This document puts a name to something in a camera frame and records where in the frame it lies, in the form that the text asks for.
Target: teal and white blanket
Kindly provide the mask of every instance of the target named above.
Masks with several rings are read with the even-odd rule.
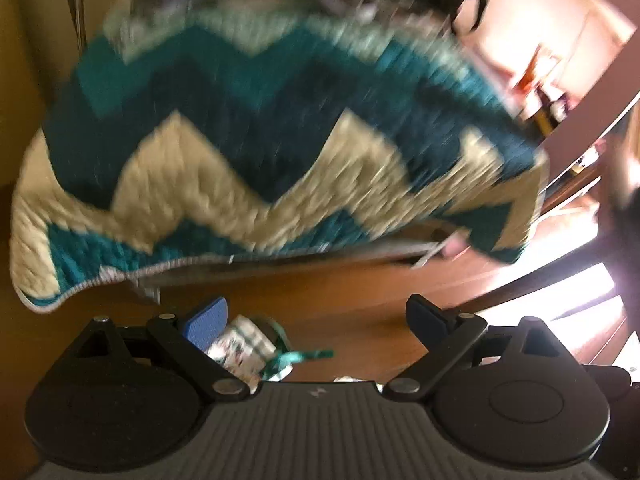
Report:
[[[33,310],[433,218],[506,262],[525,247],[546,157],[453,40],[274,5],[138,25],[110,17],[25,155],[11,274]]]

